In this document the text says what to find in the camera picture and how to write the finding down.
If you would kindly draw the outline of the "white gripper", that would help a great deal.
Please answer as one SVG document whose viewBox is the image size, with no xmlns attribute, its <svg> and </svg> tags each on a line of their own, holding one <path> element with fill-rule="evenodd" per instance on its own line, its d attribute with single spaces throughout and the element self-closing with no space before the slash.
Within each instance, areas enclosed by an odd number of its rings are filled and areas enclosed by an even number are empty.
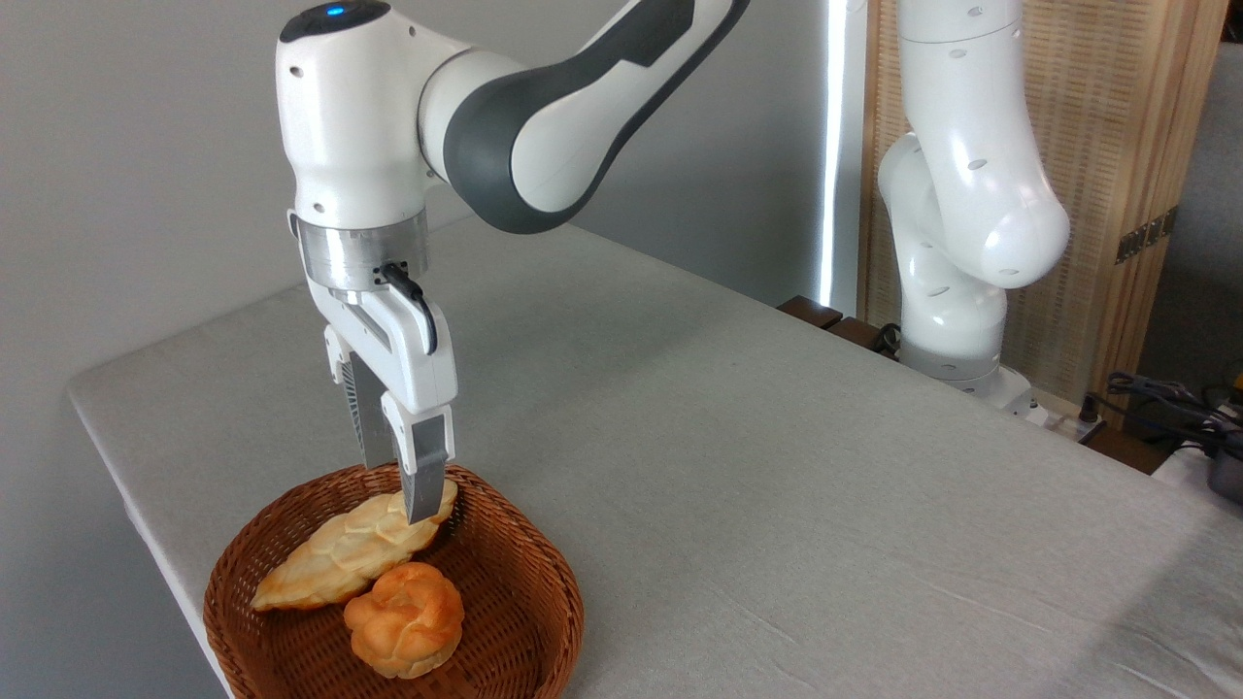
<svg viewBox="0 0 1243 699">
<path fill-rule="evenodd" d="M 346 389 L 360 464 L 377 468 L 398 455 L 408 522 L 435 517 L 454 456 L 449 404 L 457 374 L 447 318 L 390 284 L 355 294 L 355 303 L 312 280 L 308 290 L 327 322 L 329 377 Z"/>
</svg>

